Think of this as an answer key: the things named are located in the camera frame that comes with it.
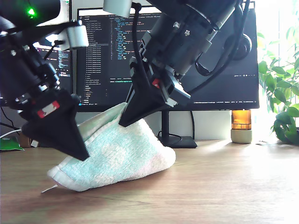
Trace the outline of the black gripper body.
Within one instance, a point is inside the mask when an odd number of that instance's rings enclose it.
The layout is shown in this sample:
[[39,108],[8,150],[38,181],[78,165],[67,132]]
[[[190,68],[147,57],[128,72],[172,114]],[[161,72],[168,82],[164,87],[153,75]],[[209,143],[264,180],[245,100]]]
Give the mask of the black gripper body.
[[216,4],[154,4],[161,11],[140,45],[140,56],[151,87],[161,91],[167,106],[190,98],[180,80],[217,33]]
[[75,127],[78,98],[61,86],[57,71],[36,48],[0,40],[0,93],[20,111],[24,127]]

